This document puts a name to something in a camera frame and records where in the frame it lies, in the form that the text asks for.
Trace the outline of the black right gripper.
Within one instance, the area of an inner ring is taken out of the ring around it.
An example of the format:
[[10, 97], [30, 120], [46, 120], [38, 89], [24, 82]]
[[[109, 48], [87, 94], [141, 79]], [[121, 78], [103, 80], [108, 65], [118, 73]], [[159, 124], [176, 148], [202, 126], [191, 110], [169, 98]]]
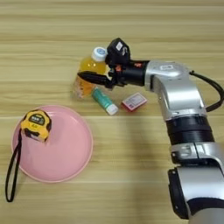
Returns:
[[142, 87], [148, 63], [148, 60], [131, 59], [125, 63], [109, 60], [108, 66], [110, 70], [108, 75], [111, 77], [111, 80], [106, 75], [89, 71], [78, 72], [78, 76], [84, 81], [102, 85], [105, 88], [113, 88], [114, 86], [124, 87], [128, 84]]

